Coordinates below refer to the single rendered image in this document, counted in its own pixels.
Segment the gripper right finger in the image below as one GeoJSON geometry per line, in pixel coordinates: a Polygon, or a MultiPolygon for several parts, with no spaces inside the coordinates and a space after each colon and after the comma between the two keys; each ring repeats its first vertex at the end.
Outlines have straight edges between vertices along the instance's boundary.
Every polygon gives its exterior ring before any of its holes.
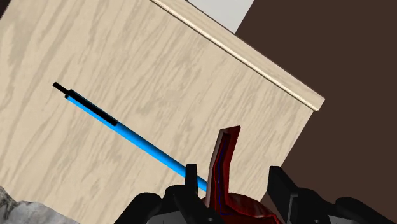
{"type": "Polygon", "coordinates": [[[286,224],[386,224],[386,217],[352,197],[335,203],[300,188],[279,166],[271,166],[267,193],[286,224]]]}

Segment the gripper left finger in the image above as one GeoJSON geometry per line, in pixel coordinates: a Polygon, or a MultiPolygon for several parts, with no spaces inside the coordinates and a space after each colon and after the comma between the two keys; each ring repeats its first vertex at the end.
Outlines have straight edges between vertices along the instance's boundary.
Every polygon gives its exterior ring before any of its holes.
{"type": "Polygon", "coordinates": [[[167,187],[164,197],[136,195],[114,224],[224,224],[198,196],[197,166],[187,165],[185,183],[167,187]]]}

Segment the dark red ladle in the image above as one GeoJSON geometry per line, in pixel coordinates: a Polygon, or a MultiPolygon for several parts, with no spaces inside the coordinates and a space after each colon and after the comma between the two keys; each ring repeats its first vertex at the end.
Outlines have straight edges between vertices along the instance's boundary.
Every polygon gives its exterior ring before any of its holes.
{"type": "Polygon", "coordinates": [[[209,166],[204,204],[215,210],[225,224],[281,224],[277,215],[259,201],[229,192],[230,163],[240,126],[221,129],[209,166]]]}

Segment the blue pen with black clip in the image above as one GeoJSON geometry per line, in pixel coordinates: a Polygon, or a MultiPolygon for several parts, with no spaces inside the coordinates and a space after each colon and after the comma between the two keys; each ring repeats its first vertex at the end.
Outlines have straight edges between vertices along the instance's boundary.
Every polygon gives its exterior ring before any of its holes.
{"type": "Polygon", "coordinates": [[[180,176],[184,177],[188,184],[191,184],[195,187],[195,191],[198,189],[201,189],[205,192],[207,191],[207,182],[194,172],[195,166],[193,164],[190,164],[190,167],[187,169],[187,165],[182,165],[164,151],[157,148],[155,145],[145,140],[123,123],[119,122],[111,115],[103,111],[101,108],[98,108],[95,104],[88,101],[79,93],[72,89],[67,90],[57,82],[54,82],[52,86],[61,91],[68,101],[109,127],[111,130],[115,131],[120,136],[124,137],[138,148],[145,151],[147,154],[166,165],[168,168],[172,169],[174,172],[178,173],[180,176]]]}

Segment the light wood table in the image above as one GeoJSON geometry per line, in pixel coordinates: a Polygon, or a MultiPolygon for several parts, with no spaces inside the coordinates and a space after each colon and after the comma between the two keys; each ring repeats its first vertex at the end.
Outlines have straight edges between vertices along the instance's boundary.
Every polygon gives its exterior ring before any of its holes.
{"type": "Polygon", "coordinates": [[[0,186],[113,224],[183,178],[69,102],[59,83],[207,178],[240,126],[230,190],[256,200],[324,99],[185,0],[10,0],[0,18],[0,186]]]}

